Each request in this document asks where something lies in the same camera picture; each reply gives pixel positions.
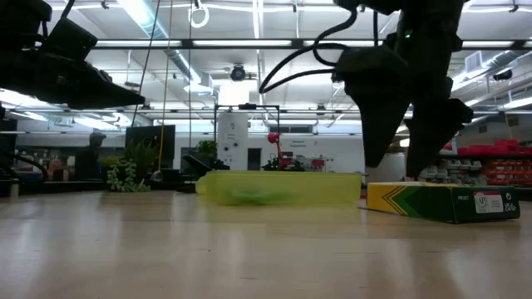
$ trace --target black monitor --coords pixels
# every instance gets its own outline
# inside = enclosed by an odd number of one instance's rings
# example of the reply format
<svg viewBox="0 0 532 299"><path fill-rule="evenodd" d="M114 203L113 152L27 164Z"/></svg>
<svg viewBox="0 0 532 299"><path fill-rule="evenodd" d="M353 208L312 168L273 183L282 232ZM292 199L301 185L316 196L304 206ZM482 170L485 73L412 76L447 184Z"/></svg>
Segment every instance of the black monitor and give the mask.
<svg viewBox="0 0 532 299"><path fill-rule="evenodd" d="M161 146L160 144L160 129L161 126L146 126L133 127L126 130L126 146L132 141L140 142L144 140L154 146ZM163 140L162 160L172 161L175 157L175 125L165 125L165 138Z"/></svg>

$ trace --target green box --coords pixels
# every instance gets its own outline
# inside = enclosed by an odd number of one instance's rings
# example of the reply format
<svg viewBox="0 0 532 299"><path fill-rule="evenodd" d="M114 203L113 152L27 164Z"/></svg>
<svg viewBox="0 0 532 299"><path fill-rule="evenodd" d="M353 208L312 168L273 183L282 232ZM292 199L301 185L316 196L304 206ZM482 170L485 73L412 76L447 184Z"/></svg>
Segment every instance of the green box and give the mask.
<svg viewBox="0 0 532 299"><path fill-rule="evenodd" d="M445 223L478 223L518 219L513 187L473 187L418 182L371 183L367 208Z"/></svg>

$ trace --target ceiling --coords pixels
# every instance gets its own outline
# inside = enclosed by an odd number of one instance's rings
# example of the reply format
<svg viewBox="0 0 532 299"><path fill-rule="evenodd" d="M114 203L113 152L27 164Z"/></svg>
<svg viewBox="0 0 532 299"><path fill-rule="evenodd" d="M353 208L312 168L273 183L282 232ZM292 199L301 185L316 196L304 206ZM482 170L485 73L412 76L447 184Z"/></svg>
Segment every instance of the ceiling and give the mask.
<svg viewBox="0 0 532 299"><path fill-rule="evenodd" d="M162 25L170 28L170 11L172 11L172 26L168 33L172 38L182 39L237 39L237 38L307 38L314 39L319 33L337 25L348 18L348 13L333 6L332 0L297 0L298 12L293 12L293 0L264 0L263 13L257 13L259 28L254 28L254 1L259 0L228 0L208 1L204 5L218 6L209 8L209 21L202 28L192 28L188 20L188 1L174 1L172 10L169 8L170 0L161 0L159 19ZM54 7L54 17L51 29L57 22L65 6L63 0L47 0ZM509 13L504 10L512 5L511 0L472 0L468 12L464 12L461 19L459 35L463 39L529 39L532 37L532 0L518 0L520 10ZM78 25L94 34L100 39L146 39L148 36L140 29L125 9L117 1L107 1L111 7L107 10L100 7L100 1L77 0L76 6L83 9L74 9L69 18ZM202 12L195 12L194 20L201 21ZM379 37L385 38L394 32L397 26L398 14L391 16L379 15ZM345 39L370 39L372 38L372 14L369 12L359 14L355 25L331 38ZM181 54L190 65L200 72L207 72L214 78L214 85L221 86L229 83L230 70L235 64L242 64L245 70L254 77L259 73L258 53L254 49L219 49L219 50L180 50ZM263 74L269 73L282 59L292 51L290 50L261 50L259 58L264 62ZM124 82L140 83L142 69L148 51L134 50L131 52L131 65L129 74L128 51L122 50L94 50L87 61L94 66L111 74L114 82L123 85ZM472 51L455 53L450 64L449 75L454 76L464 67L464 59ZM323 56L330 61L339 57L339 51L324 51ZM522 64L528 66L530 60L523 60ZM167 56L162 50L153 50L147 64L147 72L142 88L142 95L152 102L153 107L161 107L165 98L165 70ZM315 61L312 54L306 54L285 66L273 79L277 81L300 71L323 68ZM523 68L523 74L528 74L528 69ZM195 109L213 107L213 96L190 96L184 88L188 85L183 80L174 64L169 65L169 80L167 84L167 107ZM457 91L463 100L470 100L485 93L484 81L476 82L473 87ZM257 82L250 80L247 84L250 89L250 101L259 103ZM316 75L300 78L280 86L269 92L264 97L268 105L281 105L286 109L315 109L318 104L327 104L328 109L356 109L351 98L345 95L342 88L335 87L329 75ZM162 115L147 114L151 119L158 119ZM172 115L169 117L184 117L187 115ZM194 117L208 118L208 115L194 115Z"/></svg>

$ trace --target yellow translucent block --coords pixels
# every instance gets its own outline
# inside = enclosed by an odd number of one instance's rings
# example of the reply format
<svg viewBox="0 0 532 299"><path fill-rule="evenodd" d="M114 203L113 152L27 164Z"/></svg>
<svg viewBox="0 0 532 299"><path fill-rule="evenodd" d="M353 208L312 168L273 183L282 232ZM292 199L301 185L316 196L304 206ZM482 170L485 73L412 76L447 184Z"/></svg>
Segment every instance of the yellow translucent block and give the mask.
<svg viewBox="0 0 532 299"><path fill-rule="evenodd" d="M222 205L344 204L360 199L360 174L214 171L204 177L207 199Z"/></svg>

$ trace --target wooden table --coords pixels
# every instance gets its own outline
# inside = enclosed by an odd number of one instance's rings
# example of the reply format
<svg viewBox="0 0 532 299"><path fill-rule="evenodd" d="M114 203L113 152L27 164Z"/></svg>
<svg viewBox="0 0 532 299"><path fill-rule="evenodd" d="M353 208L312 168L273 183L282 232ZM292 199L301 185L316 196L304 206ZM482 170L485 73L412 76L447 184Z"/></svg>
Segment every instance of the wooden table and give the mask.
<svg viewBox="0 0 532 299"><path fill-rule="evenodd" d="M0 206L0 298L530 298L520 221L356 208L209 208L195 195L53 194Z"/></svg>

